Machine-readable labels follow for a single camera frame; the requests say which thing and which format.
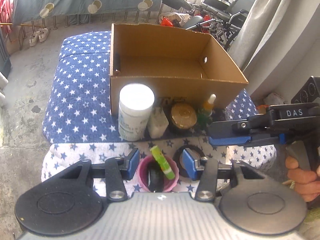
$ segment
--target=pink cup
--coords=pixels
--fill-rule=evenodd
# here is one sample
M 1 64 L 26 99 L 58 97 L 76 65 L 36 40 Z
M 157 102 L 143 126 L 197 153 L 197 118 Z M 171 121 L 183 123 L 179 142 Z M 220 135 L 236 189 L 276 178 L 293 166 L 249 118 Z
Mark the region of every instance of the pink cup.
M 175 174 L 174 179 L 167 179 L 166 176 L 164 176 L 164 190 L 163 192 L 170 192 L 176 185 L 179 179 L 179 169 L 177 167 L 177 164 L 175 161 L 167 156 L 165 156 L 167 159 L 167 162 L 169 163 L 172 171 Z M 147 183 L 147 166 L 150 162 L 155 161 L 152 155 L 149 155 L 145 157 L 143 160 L 140 161 L 137 174 L 138 174 L 138 182 L 140 187 L 142 187 L 145 191 L 150 192 L 148 189 L 148 183 Z

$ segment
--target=plastic bag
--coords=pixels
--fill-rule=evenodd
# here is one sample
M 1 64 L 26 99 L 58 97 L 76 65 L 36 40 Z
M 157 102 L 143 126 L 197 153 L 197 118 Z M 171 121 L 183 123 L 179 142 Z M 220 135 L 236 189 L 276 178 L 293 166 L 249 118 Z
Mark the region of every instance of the plastic bag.
M 164 17 L 167 18 L 168 20 L 170 20 L 171 22 L 172 22 L 172 20 L 177 19 L 181 26 L 183 26 L 190 19 L 190 15 L 188 15 L 187 13 L 172 12 L 172 13 L 160 14 L 160 16 L 159 16 L 160 22 L 162 22 L 162 19 Z

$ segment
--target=shoe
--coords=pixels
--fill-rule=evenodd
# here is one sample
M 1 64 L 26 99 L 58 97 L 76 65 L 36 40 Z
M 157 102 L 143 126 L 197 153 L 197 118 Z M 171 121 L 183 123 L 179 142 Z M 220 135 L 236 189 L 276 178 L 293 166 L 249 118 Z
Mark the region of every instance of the shoe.
M 29 39 L 30 47 L 34 47 L 37 44 L 38 38 L 39 38 L 39 32 L 35 32 L 30 36 L 30 39 Z
M 49 30 L 47 28 L 39 29 L 39 41 L 44 42 L 49 35 Z

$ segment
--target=jar lid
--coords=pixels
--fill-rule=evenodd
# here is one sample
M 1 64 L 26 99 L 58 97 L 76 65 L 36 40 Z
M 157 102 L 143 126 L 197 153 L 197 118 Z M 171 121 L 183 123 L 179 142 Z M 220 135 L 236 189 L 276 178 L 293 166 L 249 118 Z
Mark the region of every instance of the jar lid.
M 180 129 L 189 129 L 197 122 L 194 108 L 186 103 L 176 103 L 171 108 L 173 124 Z
M 150 109 L 155 101 L 153 91 L 146 85 L 132 83 L 124 86 L 119 95 L 119 105 L 129 115 L 150 114 Z

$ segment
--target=finger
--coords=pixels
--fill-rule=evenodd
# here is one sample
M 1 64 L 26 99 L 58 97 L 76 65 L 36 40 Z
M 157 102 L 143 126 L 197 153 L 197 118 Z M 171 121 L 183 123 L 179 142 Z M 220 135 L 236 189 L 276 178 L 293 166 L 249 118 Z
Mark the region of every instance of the finger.
M 299 163 L 298 161 L 291 157 L 291 156 L 288 156 L 286 159 L 285 159 L 285 166 L 288 168 L 288 169 L 296 169 L 299 167 Z
M 309 184 L 295 183 L 294 190 L 301 195 L 320 193 L 320 181 L 313 181 Z
M 289 179 L 300 183 L 300 184 L 308 184 L 318 177 L 317 174 L 313 171 L 303 171 L 302 169 L 294 169 L 288 170 L 287 174 Z
M 310 201 L 313 201 L 316 197 L 318 197 L 319 194 L 318 194 L 318 193 L 314 193 L 314 194 L 303 194 L 303 195 L 301 195 L 301 196 L 302 196 L 302 198 L 303 198 L 303 200 L 304 200 L 305 202 L 310 202 Z

